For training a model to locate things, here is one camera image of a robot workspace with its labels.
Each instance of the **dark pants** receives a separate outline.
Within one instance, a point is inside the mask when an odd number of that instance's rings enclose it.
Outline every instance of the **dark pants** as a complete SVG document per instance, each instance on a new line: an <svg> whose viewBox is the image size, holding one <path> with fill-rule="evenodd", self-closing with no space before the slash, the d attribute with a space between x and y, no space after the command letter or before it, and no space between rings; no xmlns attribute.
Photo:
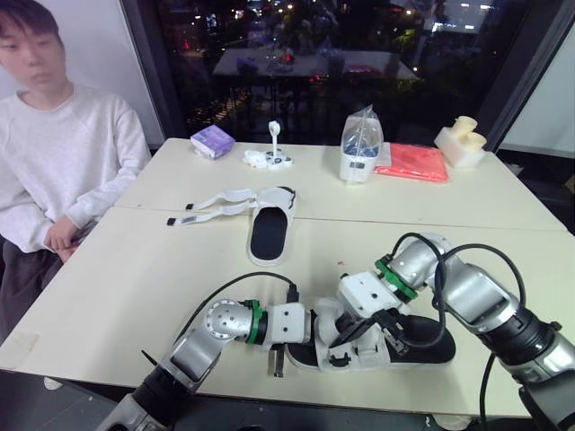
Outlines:
<svg viewBox="0 0 575 431"><path fill-rule="evenodd" d="M0 344L62 268L62 260L48 250L23 253L4 242L4 276L0 287Z"/></svg>

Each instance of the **person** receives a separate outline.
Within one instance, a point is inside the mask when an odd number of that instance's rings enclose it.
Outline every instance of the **person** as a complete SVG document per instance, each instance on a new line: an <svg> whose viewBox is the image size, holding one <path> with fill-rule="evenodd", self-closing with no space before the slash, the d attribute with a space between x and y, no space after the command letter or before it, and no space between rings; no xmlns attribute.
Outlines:
<svg viewBox="0 0 575 431"><path fill-rule="evenodd" d="M0 0L0 66L26 91L0 101L0 344L150 159L120 97L73 84L58 25Z"/></svg>

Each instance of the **black hair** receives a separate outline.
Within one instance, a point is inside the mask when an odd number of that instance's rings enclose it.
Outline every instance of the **black hair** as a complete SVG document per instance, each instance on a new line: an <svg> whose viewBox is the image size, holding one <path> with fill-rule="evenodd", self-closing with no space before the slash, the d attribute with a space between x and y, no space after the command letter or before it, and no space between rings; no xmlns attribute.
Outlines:
<svg viewBox="0 0 575 431"><path fill-rule="evenodd" d="M54 16L34 0L0 0L0 38L4 37L5 26L9 21L21 30L26 26L35 34L54 34L62 45Z"/></svg>

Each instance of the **window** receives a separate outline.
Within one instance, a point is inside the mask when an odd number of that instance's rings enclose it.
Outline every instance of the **window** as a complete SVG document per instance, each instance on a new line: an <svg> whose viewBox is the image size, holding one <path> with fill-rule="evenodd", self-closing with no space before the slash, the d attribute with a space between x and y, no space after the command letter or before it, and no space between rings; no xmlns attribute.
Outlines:
<svg viewBox="0 0 575 431"><path fill-rule="evenodd" d="M172 134L218 124L237 140L266 142L268 122L277 119L282 142L312 145L337 145L345 118L368 104L390 141L431 145L459 115L502 136L549 60L542 46L555 49L567 28L558 20L573 16L560 0L124 5L148 82L158 71L163 77L152 90L170 117L163 122L176 126Z"/></svg>

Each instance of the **green ring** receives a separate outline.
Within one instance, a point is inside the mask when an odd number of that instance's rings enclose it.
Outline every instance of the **green ring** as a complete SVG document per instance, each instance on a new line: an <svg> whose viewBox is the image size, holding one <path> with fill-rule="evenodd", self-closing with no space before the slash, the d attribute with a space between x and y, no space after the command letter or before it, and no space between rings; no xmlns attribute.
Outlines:
<svg viewBox="0 0 575 431"><path fill-rule="evenodd" d="M391 270L389 269L381 260L376 262L376 267L384 275L384 278L389 281L392 285L397 287L405 296L411 299L417 298L417 292L407 286L403 281Z"/></svg>
<svg viewBox="0 0 575 431"><path fill-rule="evenodd" d="M250 329L250 337L245 340L246 344L254 344L255 338L258 335L258 326L260 325L261 316L263 316L263 309L260 307L260 301L256 299L250 300L252 303L252 328Z"/></svg>

